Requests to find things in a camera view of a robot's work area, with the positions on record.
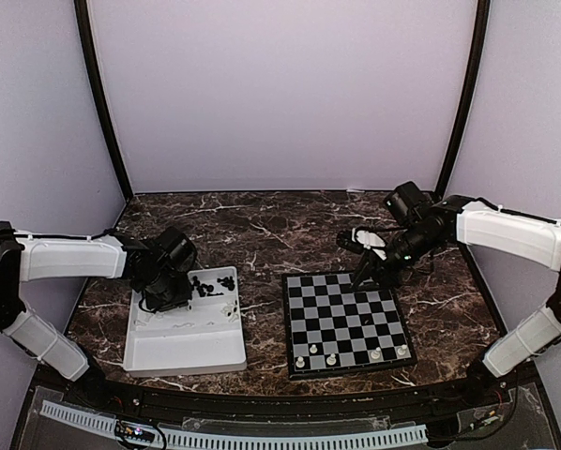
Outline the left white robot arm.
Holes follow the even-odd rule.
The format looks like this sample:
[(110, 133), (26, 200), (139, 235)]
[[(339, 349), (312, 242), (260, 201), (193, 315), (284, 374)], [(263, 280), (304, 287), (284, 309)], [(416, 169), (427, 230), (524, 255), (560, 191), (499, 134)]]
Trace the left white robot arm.
[(82, 281), (125, 279), (148, 312), (164, 312), (190, 300), (188, 273), (196, 259), (196, 246), (175, 227), (136, 239), (114, 229), (94, 235), (29, 232), (0, 221), (0, 334), (76, 383), (77, 395), (90, 407), (106, 408), (113, 389), (99, 364), (41, 316), (46, 302), (33, 308), (33, 300), (42, 293), (49, 300), (63, 294), (64, 314), (70, 316)]

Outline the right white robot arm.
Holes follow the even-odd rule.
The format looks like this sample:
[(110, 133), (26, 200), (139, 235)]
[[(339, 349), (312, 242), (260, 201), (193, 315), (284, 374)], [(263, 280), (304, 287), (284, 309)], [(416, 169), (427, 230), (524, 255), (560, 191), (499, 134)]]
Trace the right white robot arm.
[(444, 244), (458, 244), (481, 258), (492, 293), (532, 299), (531, 306), (522, 307), (520, 322), (467, 370), (470, 378), (459, 387), (465, 405), (481, 405), (493, 394), (495, 379), (561, 341), (561, 219), (460, 195), (431, 203), (392, 194), (386, 205), (399, 222), (394, 237), (357, 227), (337, 238), (361, 257), (355, 288), (367, 278), (383, 287), (396, 286), (401, 270)]

